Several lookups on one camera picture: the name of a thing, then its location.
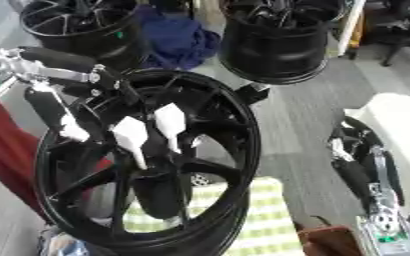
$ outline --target gray carpet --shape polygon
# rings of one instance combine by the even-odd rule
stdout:
[[[363,48],[356,61],[331,59],[316,78],[292,86],[276,86],[270,97],[253,106],[263,136],[259,176],[273,176],[285,186],[284,196],[293,218],[307,227],[319,224],[311,216],[333,224],[355,226],[359,202],[330,165],[326,140],[343,117],[343,108],[359,108],[373,95],[410,95],[410,49],[394,65],[379,65],[385,49]],[[213,76],[233,88],[247,83],[210,60],[197,72]]]

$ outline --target screw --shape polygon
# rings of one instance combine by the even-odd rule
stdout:
[[[100,79],[101,79],[101,77],[99,76],[98,73],[93,71],[93,73],[90,74],[90,77],[89,77],[90,82],[95,84],[95,83],[99,82]]]
[[[92,95],[93,97],[98,97],[99,95],[101,95],[101,91],[100,91],[100,90],[97,90],[97,89],[92,89],[92,90],[91,90],[91,95]]]
[[[118,90],[120,86],[121,86],[121,83],[119,81],[116,81],[116,83],[113,85],[113,88]]]
[[[94,67],[95,70],[105,70],[105,66],[102,64],[96,64]]]

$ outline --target white table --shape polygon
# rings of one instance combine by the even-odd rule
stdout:
[[[387,150],[393,155],[401,180],[406,203],[402,208],[405,217],[410,215],[410,96],[378,94],[358,110],[347,110],[378,134]]]

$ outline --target blue fabric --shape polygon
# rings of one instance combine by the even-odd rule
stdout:
[[[76,240],[75,242],[69,244],[63,250],[59,251],[58,256],[89,256],[90,254],[85,248],[83,242]]]
[[[146,67],[188,70],[218,50],[219,35],[185,15],[165,16],[149,5],[141,5],[136,15],[152,48]]]

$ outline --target checkered cloth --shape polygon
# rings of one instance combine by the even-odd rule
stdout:
[[[226,189],[225,183],[194,187],[188,210],[198,216],[211,206]],[[241,233],[224,254],[226,256],[304,256],[300,240],[282,196],[283,185],[270,177],[256,178],[250,185],[250,208]],[[129,232],[154,232],[166,229],[166,223],[146,215],[133,203],[124,224]]]

